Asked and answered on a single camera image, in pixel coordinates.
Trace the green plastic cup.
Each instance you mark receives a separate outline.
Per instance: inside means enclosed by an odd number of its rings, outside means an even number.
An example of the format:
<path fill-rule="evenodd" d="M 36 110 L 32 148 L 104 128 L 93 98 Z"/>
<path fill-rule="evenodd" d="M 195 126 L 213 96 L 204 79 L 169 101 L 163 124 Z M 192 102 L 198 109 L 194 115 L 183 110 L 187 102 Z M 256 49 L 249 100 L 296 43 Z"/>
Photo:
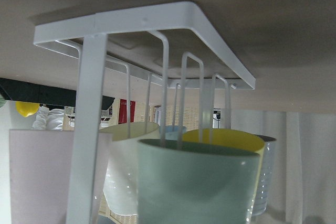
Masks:
<path fill-rule="evenodd" d="M 139 223 L 248 223 L 259 155 L 235 148 L 138 142 Z"/>

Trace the blue plastic cup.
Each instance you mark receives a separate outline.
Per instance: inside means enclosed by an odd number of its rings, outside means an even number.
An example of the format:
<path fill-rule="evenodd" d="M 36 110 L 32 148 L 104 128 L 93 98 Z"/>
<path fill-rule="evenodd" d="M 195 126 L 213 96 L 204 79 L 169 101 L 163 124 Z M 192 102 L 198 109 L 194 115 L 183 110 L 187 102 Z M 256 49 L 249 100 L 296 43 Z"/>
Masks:
<path fill-rule="evenodd" d="M 178 140 L 179 137 L 179 127 L 177 125 L 172 126 L 166 126 L 165 127 L 165 139 L 166 140 Z M 185 126 L 182 126 L 182 134 L 187 131 L 187 128 Z M 163 127 L 160 126 L 160 133 L 159 133 L 159 139 L 161 139 L 161 133 L 163 132 Z"/>

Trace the yellow plastic cup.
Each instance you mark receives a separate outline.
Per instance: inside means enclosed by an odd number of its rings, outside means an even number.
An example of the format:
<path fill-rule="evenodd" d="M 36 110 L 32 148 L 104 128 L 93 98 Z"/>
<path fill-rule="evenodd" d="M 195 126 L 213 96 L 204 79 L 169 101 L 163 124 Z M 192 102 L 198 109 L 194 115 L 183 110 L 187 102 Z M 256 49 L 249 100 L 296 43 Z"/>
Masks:
<path fill-rule="evenodd" d="M 230 129 L 203 129 L 202 142 L 255 152 L 263 157 L 265 142 L 257 135 Z"/>

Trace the pink plastic cup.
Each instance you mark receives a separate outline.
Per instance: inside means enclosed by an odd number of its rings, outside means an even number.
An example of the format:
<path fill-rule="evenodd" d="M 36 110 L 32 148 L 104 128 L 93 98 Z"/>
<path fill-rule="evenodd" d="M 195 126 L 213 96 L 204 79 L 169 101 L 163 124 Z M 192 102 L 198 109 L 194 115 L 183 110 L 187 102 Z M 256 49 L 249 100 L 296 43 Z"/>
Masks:
<path fill-rule="evenodd" d="M 72 131 L 10 130 L 12 223 L 65 223 Z"/>

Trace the cream plastic cup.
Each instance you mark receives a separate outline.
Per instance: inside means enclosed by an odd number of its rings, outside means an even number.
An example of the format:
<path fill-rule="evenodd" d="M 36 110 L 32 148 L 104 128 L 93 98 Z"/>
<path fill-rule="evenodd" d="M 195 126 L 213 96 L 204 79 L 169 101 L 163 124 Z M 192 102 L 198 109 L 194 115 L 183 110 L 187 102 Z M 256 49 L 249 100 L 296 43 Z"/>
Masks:
<path fill-rule="evenodd" d="M 116 214 L 137 214 L 137 141 L 159 139 L 160 127 L 153 122 L 118 124 L 100 130 L 112 134 L 112 147 L 104 182 L 104 196 L 109 208 Z"/>

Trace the grey plastic cup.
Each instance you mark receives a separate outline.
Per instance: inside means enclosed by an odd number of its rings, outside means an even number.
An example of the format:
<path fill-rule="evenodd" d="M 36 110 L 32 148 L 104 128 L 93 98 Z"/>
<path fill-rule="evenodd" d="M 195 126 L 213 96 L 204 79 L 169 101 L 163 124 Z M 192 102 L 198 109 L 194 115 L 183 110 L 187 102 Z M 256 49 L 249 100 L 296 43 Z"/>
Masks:
<path fill-rule="evenodd" d="M 258 187 L 253 206 L 253 216 L 261 215 L 267 207 L 268 194 L 274 168 L 276 139 L 274 137 L 258 135 L 265 142 L 264 155 L 258 181 Z"/>

